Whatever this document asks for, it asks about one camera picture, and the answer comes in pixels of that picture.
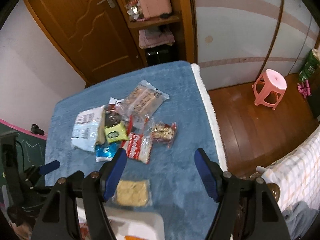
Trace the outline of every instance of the wooden shelf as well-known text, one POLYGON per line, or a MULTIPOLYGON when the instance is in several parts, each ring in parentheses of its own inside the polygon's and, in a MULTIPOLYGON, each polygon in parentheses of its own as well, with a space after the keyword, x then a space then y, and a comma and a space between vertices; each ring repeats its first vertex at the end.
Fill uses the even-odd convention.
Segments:
POLYGON ((128 22, 128 28, 142 30, 142 29, 147 29, 152 26, 165 25, 165 24, 175 23, 175 22, 179 22, 179 21, 180 21, 180 18, 178 15, 172 15, 167 19, 162 19, 160 17, 154 17, 154 18, 150 18, 149 20, 146 20, 144 22, 128 22))

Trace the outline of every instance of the blue snack package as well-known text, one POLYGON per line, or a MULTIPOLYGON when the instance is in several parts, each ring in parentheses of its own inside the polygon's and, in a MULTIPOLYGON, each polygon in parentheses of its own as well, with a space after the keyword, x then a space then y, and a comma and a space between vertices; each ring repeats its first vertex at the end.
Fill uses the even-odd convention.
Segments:
POLYGON ((103 145, 96 146, 96 163, 97 162, 110 162, 115 156, 117 150, 119 149, 119 143, 111 143, 106 147, 103 145))

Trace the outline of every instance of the orange object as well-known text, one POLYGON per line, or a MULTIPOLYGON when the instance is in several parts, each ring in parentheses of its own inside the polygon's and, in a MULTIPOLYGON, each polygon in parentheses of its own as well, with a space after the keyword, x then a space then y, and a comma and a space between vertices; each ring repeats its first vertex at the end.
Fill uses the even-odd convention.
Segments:
POLYGON ((135 236, 125 236, 124 239, 125 240, 146 240, 146 239, 135 237, 135 236))
POLYGON ((89 234, 89 228, 87 223, 79 223, 80 226, 80 234, 82 240, 85 240, 86 236, 89 234))
POLYGON ((265 72, 263 72, 259 78, 256 80, 256 82, 252 85, 254 96, 256 97, 254 104, 256 106, 258 105, 264 105, 272 107, 272 110, 275 110, 277 105, 280 103, 285 90, 287 89, 287 82, 285 81, 284 77, 278 73, 277 71, 274 71, 272 69, 267 69, 265 72), (264 83, 264 86, 260 93, 257 92, 257 84, 258 83, 264 83), (276 92, 276 103, 270 104, 264 101, 266 97, 272 93, 276 92))

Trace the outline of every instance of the wooden door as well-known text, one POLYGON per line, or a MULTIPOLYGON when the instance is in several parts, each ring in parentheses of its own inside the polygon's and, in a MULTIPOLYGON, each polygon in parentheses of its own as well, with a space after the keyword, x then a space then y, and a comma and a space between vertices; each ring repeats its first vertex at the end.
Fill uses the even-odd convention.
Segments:
POLYGON ((48 33, 91 83, 143 67, 121 11, 101 0, 28 0, 48 33))

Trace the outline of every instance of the blue gripper pad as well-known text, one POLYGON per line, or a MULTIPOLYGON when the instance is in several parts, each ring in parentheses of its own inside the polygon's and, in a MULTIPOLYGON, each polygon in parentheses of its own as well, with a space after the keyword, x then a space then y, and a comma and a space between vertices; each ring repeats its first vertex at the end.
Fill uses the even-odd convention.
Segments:
POLYGON ((201 177, 202 183, 210 198, 220 202, 223 196, 222 170, 220 166, 211 162, 202 148, 195 151, 195 165, 201 177))
POLYGON ((127 164, 127 153, 124 149, 120 148, 116 152, 116 155, 113 157, 112 161, 108 163, 111 165, 111 172, 106 178, 105 190, 103 192, 103 198, 107 201, 111 198, 116 192, 121 175, 124 171, 125 165, 127 164))
POLYGON ((46 165, 43 165, 41 167, 39 167, 39 174, 40 175, 46 175, 52 171, 55 171, 56 169, 58 169, 60 167, 60 162, 55 160, 53 162, 50 162, 46 165))

